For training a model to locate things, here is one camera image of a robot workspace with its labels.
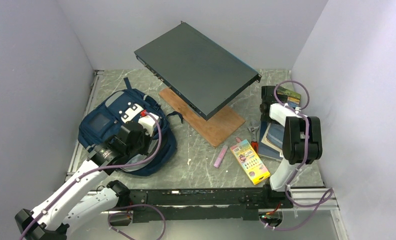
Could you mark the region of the Animal Farm book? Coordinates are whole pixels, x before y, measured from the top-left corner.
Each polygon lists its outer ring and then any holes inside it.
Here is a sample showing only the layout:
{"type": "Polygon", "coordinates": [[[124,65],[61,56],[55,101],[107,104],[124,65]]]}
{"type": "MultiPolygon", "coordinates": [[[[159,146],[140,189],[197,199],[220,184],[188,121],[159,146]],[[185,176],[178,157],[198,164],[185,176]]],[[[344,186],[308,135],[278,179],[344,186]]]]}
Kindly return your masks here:
{"type": "Polygon", "coordinates": [[[276,94],[282,103],[287,103],[292,108],[298,107],[301,102],[301,94],[282,86],[277,88],[276,94]]]}

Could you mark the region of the pink highlighter pen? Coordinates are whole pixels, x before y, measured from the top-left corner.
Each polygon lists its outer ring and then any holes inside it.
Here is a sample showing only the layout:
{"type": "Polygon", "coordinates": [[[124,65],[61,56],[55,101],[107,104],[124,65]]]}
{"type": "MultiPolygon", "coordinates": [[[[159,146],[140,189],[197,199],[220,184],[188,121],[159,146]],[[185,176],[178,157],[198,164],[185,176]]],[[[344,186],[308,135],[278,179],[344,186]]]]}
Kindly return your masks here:
{"type": "Polygon", "coordinates": [[[218,154],[216,160],[214,161],[213,166],[214,166],[215,168],[219,168],[219,167],[220,167],[220,165],[221,165],[221,163],[222,163],[222,161],[223,161],[223,159],[224,159],[224,156],[225,156],[225,154],[226,154],[228,148],[229,148],[229,147],[228,147],[227,145],[224,145],[224,146],[222,147],[220,153],[218,154]]]}

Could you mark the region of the navy blue student backpack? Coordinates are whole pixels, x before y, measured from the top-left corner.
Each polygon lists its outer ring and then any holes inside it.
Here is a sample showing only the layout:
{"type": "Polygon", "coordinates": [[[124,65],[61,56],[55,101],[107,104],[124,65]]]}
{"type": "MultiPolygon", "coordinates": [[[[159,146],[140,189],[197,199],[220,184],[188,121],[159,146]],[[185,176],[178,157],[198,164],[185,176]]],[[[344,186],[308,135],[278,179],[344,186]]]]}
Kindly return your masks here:
{"type": "Polygon", "coordinates": [[[149,95],[132,88],[128,77],[126,89],[119,90],[86,115],[78,128],[78,142],[94,159],[110,165],[125,165],[119,171],[147,177],[156,173],[177,150],[168,115],[149,95]],[[154,135],[138,123],[141,111],[160,117],[154,135]]]}

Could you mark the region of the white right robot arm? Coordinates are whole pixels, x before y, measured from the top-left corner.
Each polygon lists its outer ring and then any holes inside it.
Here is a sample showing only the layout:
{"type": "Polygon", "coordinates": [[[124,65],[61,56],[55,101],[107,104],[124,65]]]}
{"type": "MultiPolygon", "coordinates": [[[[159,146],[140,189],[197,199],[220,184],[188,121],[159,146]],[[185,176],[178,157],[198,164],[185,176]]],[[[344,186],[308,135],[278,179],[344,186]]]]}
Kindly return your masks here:
{"type": "Polygon", "coordinates": [[[287,96],[278,95],[273,85],[261,88],[260,144],[259,150],[268,142],[278,140],[277,151],[282,158],[277,170],[269,177],[269,189],[261,194],[262,203],[273,208],[286,195],[298,172],[323,153],[321,120],[317,116],[302,114],[298,107],[287,103],[287,96]]]}

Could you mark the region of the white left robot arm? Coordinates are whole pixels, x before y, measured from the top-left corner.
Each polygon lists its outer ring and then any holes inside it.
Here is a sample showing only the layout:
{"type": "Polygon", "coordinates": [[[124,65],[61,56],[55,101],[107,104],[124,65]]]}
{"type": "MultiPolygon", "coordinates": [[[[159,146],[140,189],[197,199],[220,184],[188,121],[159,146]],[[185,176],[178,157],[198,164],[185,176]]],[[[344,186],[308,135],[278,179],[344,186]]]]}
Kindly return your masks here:
{"type": "Polygon", "coordinates": [[[138,155],[146,156],[157,123],[128,121],[90,152],[77,172],[56,192],[34,209],[22,209],[15,221],[21,240],[65,240],[78,227],[103,211],[123,210],[131,203],[131,191],[118,180],[110,181],[96,195],[82,201],[89,190],[115,170],[150,162],[154,155],[131,163],[138,155]]]}

